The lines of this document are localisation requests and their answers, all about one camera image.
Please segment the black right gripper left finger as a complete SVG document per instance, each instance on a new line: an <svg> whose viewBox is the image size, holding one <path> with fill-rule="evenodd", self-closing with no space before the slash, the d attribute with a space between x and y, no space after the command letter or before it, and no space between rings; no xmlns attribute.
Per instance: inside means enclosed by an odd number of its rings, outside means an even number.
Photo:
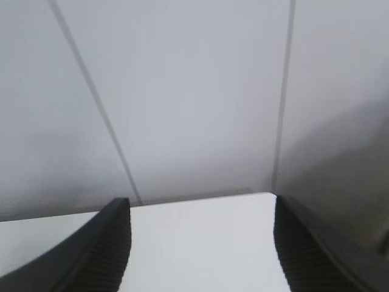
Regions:
<svg viewBox="0 0 389 292"><path fill-rule="evenodd" d="M118 291L131 251L127 198L115 198L67 239L1 277L1 291Z"/></svg>

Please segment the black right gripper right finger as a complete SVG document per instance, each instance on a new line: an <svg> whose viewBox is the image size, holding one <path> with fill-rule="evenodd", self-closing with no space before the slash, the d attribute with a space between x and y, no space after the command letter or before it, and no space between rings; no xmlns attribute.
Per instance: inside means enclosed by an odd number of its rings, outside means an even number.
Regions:
<svg viewBox="0 0 389 292"><path fill-rule="evenodd" d="M291 291L388 291L388 260L294 198L277 197L273 234Z"/></svg>

